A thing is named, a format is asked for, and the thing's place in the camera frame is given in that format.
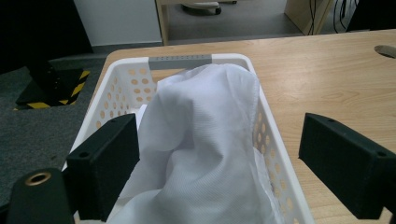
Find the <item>brass insert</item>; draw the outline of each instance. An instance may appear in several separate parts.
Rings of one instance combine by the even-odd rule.
[[[27,178],[25,181],[25,185],[36,186],[46,182],[49,179],[50,179],[49,172],[38,173],[35,175],[31,175],[29,178]]]

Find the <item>screw hole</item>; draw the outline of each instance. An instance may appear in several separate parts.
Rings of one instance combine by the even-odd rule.
[[[88,153],[88,152],[81,152],[81,153],[79,153],[79,156],[81,157],[81,158],[86,158],[86,157],[88,157],[90,155],[90,153]]]
[[[377,52],[378,54],[387,57],[387,58],[391,58],[391,59],[395,59],[396,58],[396,48],[392,47],[392,46],[386,46],[386,45],[378,45],[374,47],[375,52]]]
[[[386,157],[387,156],[387,154],[385,153],[385,152],[376,152],[376,154],[378,155],[378,156],[380,156],[380,157]]]

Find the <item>table leg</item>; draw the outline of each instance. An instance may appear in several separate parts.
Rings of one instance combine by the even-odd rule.
[[[163,44],[168,45],[168,31],[169,31],[169,14],[168,5],[163,5],[161,0],[156,0],[158,21],[160,23],[161,36],[163,38]]]

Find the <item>yellow and black hazard tape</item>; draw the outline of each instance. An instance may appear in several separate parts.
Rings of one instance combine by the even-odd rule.
[[[14,110],[42,109],[58,105],[74,105],[76,103],[79,93],[85,85],[85,81],[87,80],[89,74],[90,71],[82,72],[81,77],[78,80],[77,86],[74,88],[72,95],[68,99],[64,99],[58,102],[34,102],[28,103],[26,105],[17,105]]]

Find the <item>basket handle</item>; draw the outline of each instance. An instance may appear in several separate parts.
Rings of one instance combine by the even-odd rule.
[[[209,63],[212,63],[210,54],[150,57],[148,59],[150,70],[194,68]]]

